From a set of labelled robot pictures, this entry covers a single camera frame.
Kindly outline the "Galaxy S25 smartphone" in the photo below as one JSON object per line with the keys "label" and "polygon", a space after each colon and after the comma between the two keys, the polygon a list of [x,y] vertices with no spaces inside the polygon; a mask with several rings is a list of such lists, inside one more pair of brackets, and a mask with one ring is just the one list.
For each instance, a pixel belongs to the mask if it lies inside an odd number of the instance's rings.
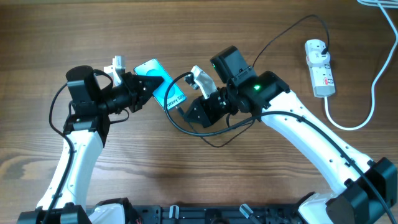
{"label": "Galaxy S25 smartphone", "polygon": [[167,107],[168,110],[171,110],[174,107],[179,106],[187,99],[179,86],[177,84],[173,84],[167,95],[167,103],[165,103],[165,92],[173,79],[156,58],[153,58],[135,67],[134,72],[136,75],[155,77],[160,76],[164,79],[164,82],[161,84],[161,86],[153,92],[154,98],[163,109]]}

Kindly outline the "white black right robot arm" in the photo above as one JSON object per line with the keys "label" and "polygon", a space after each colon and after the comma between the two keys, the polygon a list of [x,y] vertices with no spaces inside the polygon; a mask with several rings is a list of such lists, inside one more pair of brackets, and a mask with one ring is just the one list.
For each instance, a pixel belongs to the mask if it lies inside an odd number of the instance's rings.
{"label": "white black right robot arm", "polygon": [[397,168],[372,160],[337,136],[275,73],[258,75],[235,46],[211,62],[224,83],[218,88],[199,67],[186,82],[202,91],[184,118],[203,127],[226,114],[249,113],[289,140],[322,174],[328,194],[311,193],[298,206],[307,223],[374,223],[397,202]]}

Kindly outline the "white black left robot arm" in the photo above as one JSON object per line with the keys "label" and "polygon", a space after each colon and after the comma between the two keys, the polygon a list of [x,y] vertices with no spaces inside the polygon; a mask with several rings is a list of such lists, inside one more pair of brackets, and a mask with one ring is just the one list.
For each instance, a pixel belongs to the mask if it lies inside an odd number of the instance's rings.
{"label": "white black left robot arm", "polygon": [[72,100],[63,129],[63,151],[52,181],[33,211],[22,212],[18,223],[140,223],[141,216],[127,198],[104,200],[91,213],[86,198],[93,168],[106,144],[109,116],[142,109],[161,86],[160,76],[119,76],[121,82],[100,88],[97,76],[105,72],[88,65],[66,73]]}

